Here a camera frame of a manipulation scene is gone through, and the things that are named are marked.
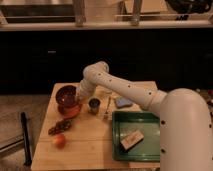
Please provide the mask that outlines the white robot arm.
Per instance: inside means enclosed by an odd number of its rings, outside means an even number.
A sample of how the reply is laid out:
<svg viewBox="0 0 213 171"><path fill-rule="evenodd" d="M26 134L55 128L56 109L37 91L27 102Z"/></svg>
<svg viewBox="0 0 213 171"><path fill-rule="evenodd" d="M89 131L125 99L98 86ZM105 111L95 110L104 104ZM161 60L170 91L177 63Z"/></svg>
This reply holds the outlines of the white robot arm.
<svg viewBox="0 0 213 171"><path fill-rule="evenodd" d="M130 99L160 119L161 171L213 171L213 122L206 101L196 91L168 93L140 87L109 73L106 62L84 68L77 98L93 95L97 86Z"/></svg>

